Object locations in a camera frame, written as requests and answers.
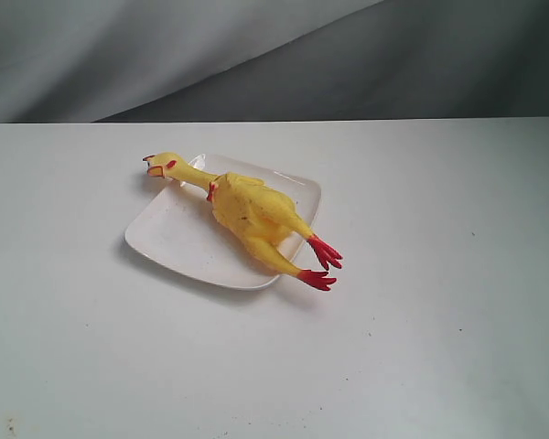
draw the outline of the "white table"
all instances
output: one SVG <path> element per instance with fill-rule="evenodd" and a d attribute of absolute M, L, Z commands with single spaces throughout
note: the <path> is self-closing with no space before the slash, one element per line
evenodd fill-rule
<path fill-rule="evenodd" d="M 164 150 L 319 181 L 332 291 L 128 248 Z M 0 125 L 1 437 L 549 438 L 549 119 Z"/>

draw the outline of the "rubber chicken beak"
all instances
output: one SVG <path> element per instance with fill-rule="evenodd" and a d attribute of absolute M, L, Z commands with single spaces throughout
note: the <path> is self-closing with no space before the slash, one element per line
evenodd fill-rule
<path fill-rule="evenodd" d="M 151 177 L 164 177 L 162 166 L 151 166 L 146 170 L 146 173 Z"/>

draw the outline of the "square plate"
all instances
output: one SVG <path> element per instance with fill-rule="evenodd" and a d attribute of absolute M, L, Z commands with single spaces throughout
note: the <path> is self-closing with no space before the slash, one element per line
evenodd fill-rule
<path fill-rule="evenodd" d="M 267 186 L 292 198 L 307 224 L 315 220 L 321 200 L 321 187 L 315 181 L 222 155 L 202 154 L 189 163 L 212 174 L 231 171 L 261 178 Z M 208 284 L 258 290 L 276 281 L 280 274 L 265 269 L 213 218 L 206 196 L 199 187 L 172 181 L 128 226 L 126 242 L 168 269 Z M 293 261 L 304 243 L 293 233 L 281 243 L 279 251 Z"/>

